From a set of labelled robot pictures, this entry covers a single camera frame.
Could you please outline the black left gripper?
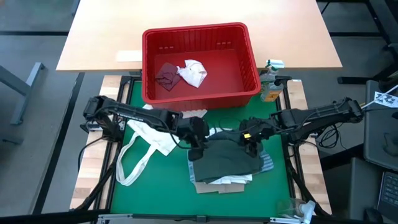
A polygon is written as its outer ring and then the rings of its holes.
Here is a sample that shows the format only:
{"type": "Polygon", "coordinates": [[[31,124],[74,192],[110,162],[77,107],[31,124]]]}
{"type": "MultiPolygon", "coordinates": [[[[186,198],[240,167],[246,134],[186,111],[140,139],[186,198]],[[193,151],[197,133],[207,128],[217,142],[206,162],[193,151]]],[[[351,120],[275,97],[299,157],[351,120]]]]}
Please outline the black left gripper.
{"type": "Polygon", "coordinates": [[[197,116],[182,118],[178,121],[178,138],[190,145],[188,160],[196,161],[203,157],[207,148],[206,137],[210,129],[208,123],[197,116]]]}

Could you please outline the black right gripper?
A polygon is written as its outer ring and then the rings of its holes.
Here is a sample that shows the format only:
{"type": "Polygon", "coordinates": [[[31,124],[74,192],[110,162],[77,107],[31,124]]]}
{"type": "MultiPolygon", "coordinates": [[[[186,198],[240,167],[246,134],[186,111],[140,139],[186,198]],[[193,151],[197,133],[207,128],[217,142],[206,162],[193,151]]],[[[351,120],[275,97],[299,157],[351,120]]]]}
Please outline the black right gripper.
{"type": "Polygon", "coordinates": [[[249,156],[256,156],[257,145],[274,134],[274,123],[270,119],[250,117],[240,122],[239,132],[239,145],[249,156]]]}

